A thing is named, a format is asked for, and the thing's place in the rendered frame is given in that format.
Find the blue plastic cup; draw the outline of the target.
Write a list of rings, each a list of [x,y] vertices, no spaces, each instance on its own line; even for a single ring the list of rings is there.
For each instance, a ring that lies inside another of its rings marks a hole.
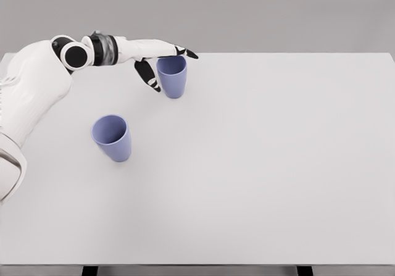
[[[98,118],[91,127],[91,137],[114,162],[124,162],[131,156],[130,130],[127,121],[119,115]]]
[[[183,56],[162,57],[157,60],[157,73],[168,98],[180,98],[186,86],[187,63]]]

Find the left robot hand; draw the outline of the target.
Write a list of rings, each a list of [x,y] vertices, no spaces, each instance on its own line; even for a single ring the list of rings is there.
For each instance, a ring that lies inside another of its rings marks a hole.
[[[158,93],[161,88],[157,82],[156,76],[148,59],[173,57],[173,56],[188,56],[192,59],[198,59],[198,55],[187,48],[177,46],[162,40],[131,40],[126,41],[126,46],[123,50],[119,50],[118,62],[125,62],[127,60],[135,61],[135,70],[142,78],[143,82],[150,86]]]

